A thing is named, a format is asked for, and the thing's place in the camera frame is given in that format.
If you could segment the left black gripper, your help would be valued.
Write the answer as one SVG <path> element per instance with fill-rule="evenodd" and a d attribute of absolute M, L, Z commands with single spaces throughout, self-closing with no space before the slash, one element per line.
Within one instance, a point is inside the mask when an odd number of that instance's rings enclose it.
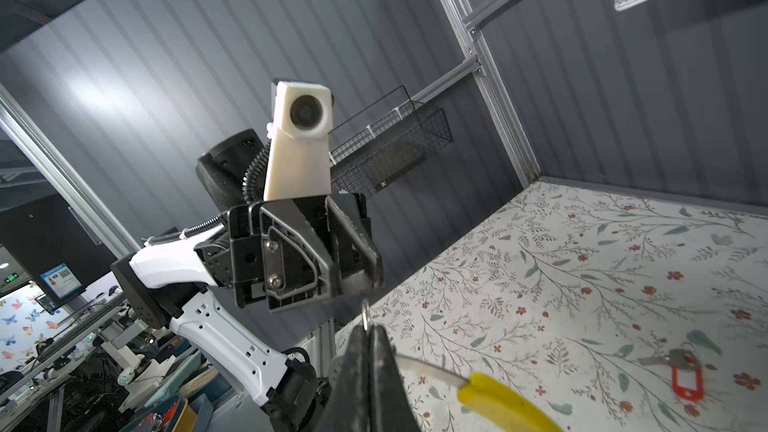
<path fill-rule="evenodd" d="M 362 194 L 240 205 L 224 219 L 224 231 L 195 250 L 240 308 L 264 301 L 271 311 L 287 311 L 328 302 L 338 290 L 357 295 L 383 285 L 383 258 Z"/>

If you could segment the key with red tag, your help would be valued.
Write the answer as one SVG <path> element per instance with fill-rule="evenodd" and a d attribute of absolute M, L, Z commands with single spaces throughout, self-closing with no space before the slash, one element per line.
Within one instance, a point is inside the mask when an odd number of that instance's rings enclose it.
<path fill-rule="evenodd" d="M 702 365 L 691 351 L 671 349 L 661 355 L 640 358 L 638 363 L 644 367 L 668 367 L 671 370 L 671 388 L 678 398 L 692 403 L 704 399 Z"/>

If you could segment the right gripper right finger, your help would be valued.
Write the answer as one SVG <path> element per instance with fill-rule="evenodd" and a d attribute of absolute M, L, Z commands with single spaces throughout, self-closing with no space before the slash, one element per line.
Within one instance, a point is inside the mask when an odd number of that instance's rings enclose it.
<path fill-rule="evenodd" d="M 420 432 L 383 326 L 369 331 L 369 425 L 375 432 Z"/>

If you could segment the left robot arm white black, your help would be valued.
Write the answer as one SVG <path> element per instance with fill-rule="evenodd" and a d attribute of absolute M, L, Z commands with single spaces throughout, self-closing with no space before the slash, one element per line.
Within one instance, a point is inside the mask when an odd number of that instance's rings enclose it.
<path fill-rule="evenodd" d="M 218 215 L 149 238 L 112 270 L 132 308 L 203 352 L 268 416 L 276 431 L 311 431 L 331 395 L 307 352 L 279 351 L 220 303 L 264 302 L 272 312 L 319 305 L 376 289 L 382 257 L 372 240 L 366 198 L 331 193 L 266 201 L 270 147 L 253 130 L 199 157 L 196 174 Z"/>

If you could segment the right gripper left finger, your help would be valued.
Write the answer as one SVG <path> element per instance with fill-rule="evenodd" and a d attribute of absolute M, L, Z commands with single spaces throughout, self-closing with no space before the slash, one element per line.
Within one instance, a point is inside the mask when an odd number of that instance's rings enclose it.
<path fill-rule="evenodd" d="M 321 432 L 372 431 L 370 376 L 373 327 L 353 328 L 341 368 L 315 430 Z"/>

